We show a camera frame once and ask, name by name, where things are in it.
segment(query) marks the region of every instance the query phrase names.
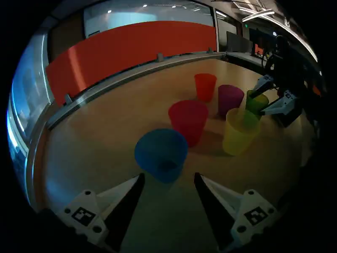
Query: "green plastic cup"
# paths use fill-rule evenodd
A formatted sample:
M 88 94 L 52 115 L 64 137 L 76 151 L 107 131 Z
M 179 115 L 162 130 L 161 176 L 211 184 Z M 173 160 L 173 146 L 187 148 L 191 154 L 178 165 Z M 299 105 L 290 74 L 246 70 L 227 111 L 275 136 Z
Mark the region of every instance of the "green plastic cup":
M 252 92 L 252 90 L 247 91 L 246 110 L 255 114 L 255 116 L 260 120 L 261 115 L 259 112 L 269 104 L 269 99 L 264 94 L 260 94 L 255 98 L 251 98 L 250 94 Z
M 250 111 L 234 108 L 225 122 L 223 150 L 232 156 L 244 152 L 259 133 L 259 119 Z

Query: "red plastic cup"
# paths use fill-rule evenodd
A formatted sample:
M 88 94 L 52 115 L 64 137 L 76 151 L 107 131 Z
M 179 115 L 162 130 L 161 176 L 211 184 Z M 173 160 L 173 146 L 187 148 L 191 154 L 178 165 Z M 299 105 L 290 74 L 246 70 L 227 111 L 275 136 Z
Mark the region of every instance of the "red plastic cup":
M 194 75 L 194 79 L 198 99 L 204 102 L 211 101 L 217 77 L 211 74 L 203 73 Z
M 195 146 L 206 124 L 208 109 L 199 101 L 183 100 L 168 110 L 173 129 L 181 133 L 189 147 Z
M 220 85 L 218 88 L 218 112 L 226 118 L 227 112 L 233 108 L 239 108 L 244 97 L 244 92 L 231 85 Z

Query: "purple plastic cup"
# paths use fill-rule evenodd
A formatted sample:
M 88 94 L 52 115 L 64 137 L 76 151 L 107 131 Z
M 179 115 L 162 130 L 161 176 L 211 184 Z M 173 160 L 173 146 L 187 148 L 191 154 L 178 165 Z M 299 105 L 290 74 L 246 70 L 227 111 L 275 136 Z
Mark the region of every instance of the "purple plastic cup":
M 218 88 L 219 115 L 226 119 L 227 112 L 239 108 L 244 97 L 244 92 L 231 85 L 220 85 Z

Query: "red wall panel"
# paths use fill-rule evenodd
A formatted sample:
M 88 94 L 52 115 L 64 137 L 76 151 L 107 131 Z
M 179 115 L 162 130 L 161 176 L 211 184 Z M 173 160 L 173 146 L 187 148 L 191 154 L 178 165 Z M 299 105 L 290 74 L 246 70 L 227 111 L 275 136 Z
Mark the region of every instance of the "red wall panel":
M 180 21 L 155 21 L 117 27 L 83 40 L 46 68 L 55 100 L 76 96 L 100 80 L 164 56 L 216 49 L 215 28 Z

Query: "desk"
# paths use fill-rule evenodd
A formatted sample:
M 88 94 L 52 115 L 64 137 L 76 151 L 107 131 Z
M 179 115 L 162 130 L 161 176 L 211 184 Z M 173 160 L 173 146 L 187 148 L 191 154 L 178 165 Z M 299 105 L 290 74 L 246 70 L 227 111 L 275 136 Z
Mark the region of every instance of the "desk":
M 241 60 L 245 60 L 245 61 L 248 61 L 252 64 L 255 64 L 255 65 L 258 65 L 258 66 L 261 66 L 261 61 L 262 59 L 261 58 L 258 58 L 258 57 L 254 57 L 252 56 L 250 53 L 240 53 L 240 52 L 227 52 L 227 55 L 228 56 L 233 56 L 233 57 L 236 57 L 236 58 L 239 58 Z
M 169 107 L 195 99 L 194 75 L 211 73 L 217 86 L 244 92 L 259 74 L 207 59 L 167 68 L 119 86 L 64 119 L 51 132 L 44 156 L 44 200 L 58 211 L 84 189 L 97 193 L 144 172 L 134 159 L 137 141 L 148 131 L 171 128 Z M 265 93 L 270 101 L 275 91 Z M 269 117 L 261 133 L 237 157 L 221 148 L 224 122 L 217 117 L 217 92 L 200 143 L 187 155 L 180 178 L 162 184 L 145 173 L 145 187 L 121 252 L 216 252 L 216 241 L 193 184 L 195 172 L 243 193 L 256 189 L 271 203 L 296 183 L 302 152 L 302 123 L 287 129 Z

